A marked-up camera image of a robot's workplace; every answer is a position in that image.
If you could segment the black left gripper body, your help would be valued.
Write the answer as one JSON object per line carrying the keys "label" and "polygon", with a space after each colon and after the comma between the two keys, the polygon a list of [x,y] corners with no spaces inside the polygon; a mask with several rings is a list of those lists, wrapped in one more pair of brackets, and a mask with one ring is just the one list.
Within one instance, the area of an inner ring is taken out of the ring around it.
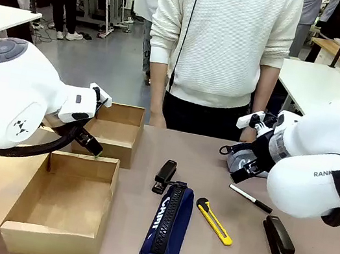
{"label": "black left gripper body", "polygon": [[85,128],[80,128],[75,136],[75,141],[82,147],[91,147],[94,136],[92,136]]}

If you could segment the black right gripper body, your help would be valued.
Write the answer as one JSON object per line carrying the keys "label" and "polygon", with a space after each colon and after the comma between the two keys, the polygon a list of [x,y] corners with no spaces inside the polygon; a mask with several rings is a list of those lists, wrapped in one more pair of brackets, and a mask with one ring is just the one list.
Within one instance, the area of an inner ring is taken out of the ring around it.
{"label": "black right gripper body", "polygon": [[252,152],[256,156],[262,172],[269,172],[274,167],[274,160],[269,149],[269,141],[273,137],[274,130],[266,125],[255,124],[257,131],[256,140],[252,142]]}

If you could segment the person's left hand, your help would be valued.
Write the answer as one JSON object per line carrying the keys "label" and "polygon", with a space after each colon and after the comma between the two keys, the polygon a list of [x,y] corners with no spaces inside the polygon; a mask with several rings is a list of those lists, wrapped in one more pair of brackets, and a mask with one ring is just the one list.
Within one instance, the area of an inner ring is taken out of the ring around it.
{"label": "person's left hand", "polygon": [[252,143],[256,140],[257,131],[250,126],[245,127],[242,129],[239,142],[242,143]]}

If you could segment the person's right hand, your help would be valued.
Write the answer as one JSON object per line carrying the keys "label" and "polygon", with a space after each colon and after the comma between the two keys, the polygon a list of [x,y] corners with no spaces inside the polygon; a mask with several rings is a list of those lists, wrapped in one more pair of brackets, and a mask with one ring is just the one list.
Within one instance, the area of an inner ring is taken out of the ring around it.
{"label": "person's right hand", "polygon": [[151,116],[150,116],[150,120],[149,120],[149,124],[150,126],[154,126],[157,128],[167,128],[167,124],[165,122],[165,118],[163,113],[155,113],[155,112],[151,112]]}

